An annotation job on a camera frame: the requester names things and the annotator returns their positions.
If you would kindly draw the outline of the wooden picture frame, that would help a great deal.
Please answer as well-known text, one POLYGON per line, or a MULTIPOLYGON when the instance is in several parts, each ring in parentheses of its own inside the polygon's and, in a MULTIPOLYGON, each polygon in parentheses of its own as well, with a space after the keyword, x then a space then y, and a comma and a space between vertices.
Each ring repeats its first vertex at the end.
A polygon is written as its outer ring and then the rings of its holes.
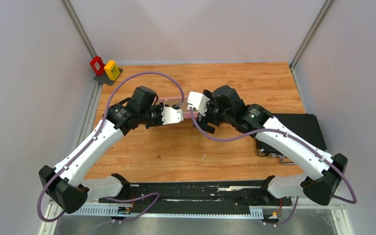
MULTIPOLYGON (((188 103, 187 103, 187 97, 184 98, 183 103, 179 106, 179 108, 182 110, 184 119, 191 118, 190 111, 188 109, 188 103)), ((174 104, 178 104, 181 102, 180 96, 173 96, 173 97, 160 97, 158 100, 159 103, 164 103, 165 105, 168 105, 171 107, 174 104)))

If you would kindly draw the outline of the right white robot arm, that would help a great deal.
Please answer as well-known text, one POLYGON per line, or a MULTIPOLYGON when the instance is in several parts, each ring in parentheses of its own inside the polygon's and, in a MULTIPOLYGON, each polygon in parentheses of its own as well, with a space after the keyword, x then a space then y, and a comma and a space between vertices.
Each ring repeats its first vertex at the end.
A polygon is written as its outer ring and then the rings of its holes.
POLYGON ((234 88, 224 85, 213 92, 190 92, 187 102, 191 113, 198 112, 194 125, 207 138, 229 142, 250 136, 274 147, 303 170, 294 176, 267 177, 260 190, 262 202, 270 205, 287 196, 304 196, 322 206, 333 198, 357 202, 344 175, 347 157, 340 153, 332 155, 310 144, 264 107, 245 104, 234 88), (212 137, 215 127, 222 123, 230 124, 241 135, 229 139, 212 137))

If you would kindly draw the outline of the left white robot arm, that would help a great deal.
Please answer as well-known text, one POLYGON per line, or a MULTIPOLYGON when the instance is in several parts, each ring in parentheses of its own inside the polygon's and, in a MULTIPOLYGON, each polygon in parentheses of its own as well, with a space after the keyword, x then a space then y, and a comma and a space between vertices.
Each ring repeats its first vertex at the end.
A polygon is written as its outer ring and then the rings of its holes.
POLYGON ((157 93, 147 87, 137 87, 133 95, 105 110, 106 115, 92 133, 55 167, 43 166, 39 171, 46 194, 67 214, 79 210, 86 202, 113 197, 125 202, 130 197, 127 181, 118 174, 106 178, 85 180, 87 172, 98 159, 130 130, 140 124, 162 125, 164 105, 156 104, 157 93))

